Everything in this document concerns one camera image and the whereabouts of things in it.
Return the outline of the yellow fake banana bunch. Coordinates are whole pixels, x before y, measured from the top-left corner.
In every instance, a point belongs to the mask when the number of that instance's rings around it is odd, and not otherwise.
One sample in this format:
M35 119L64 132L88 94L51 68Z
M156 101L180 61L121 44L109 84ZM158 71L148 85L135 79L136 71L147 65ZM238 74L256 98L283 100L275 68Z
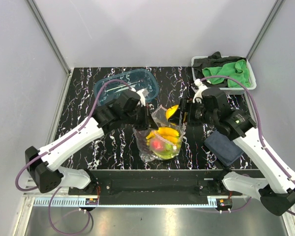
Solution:
M152 130L147 136L146 136L146 140L147 140L147 145L149 145L150 140L152 138L155 137L155 135L159 135L160 137L162 137L163 139L166 139L168 141L170 141L171 143L175 144L175 145L180 145L181 141L180 141L180 133L170 127L160 127L158 128L158 130Z

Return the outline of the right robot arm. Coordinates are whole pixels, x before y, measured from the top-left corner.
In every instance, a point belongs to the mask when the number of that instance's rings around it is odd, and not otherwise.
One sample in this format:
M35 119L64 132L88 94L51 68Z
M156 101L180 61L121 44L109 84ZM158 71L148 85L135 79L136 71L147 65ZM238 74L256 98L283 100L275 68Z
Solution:
M242 149L264 176L263 179L255 179L227 171L213 183L217 194L235 191L248 195L259 200L276 216L289 212L295 204L295 172L265 141L260 125L246 112L230 107L221 89L199 89L193 99L181 99L167 120L176 125L213 125L219 133Z

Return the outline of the red fake peach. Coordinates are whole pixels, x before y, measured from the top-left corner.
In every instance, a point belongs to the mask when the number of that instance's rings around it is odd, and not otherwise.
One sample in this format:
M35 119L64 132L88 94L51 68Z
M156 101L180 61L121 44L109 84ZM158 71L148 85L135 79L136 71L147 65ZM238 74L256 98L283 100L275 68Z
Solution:
M153 151L163 151L165 148L164 142L159 139L154 139L150 142L150 148Z

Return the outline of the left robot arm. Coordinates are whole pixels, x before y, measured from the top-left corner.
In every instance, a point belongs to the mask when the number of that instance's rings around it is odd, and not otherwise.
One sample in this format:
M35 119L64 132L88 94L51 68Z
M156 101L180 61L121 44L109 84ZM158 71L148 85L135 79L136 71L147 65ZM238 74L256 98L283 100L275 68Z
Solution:
M90 117L56 141L39 149L25 151L26 169L41 193L57 187L73 187L90 195L96 182L83 169L70 169L62 164L74 153L124 124L135 130L157 129L146 103L147 89L123 91L118 98L95 107Z

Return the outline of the clear zip top bag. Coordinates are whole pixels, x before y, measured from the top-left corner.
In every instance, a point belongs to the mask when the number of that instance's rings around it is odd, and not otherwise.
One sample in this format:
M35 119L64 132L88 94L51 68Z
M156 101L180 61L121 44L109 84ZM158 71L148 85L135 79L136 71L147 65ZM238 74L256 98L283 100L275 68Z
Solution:
M139 155L143 162L169 160L179 154L185 127L168 121L177 109L178 105L174 105L168 109L159 106L151 114L152 120L157 125L157 129L134 131Z

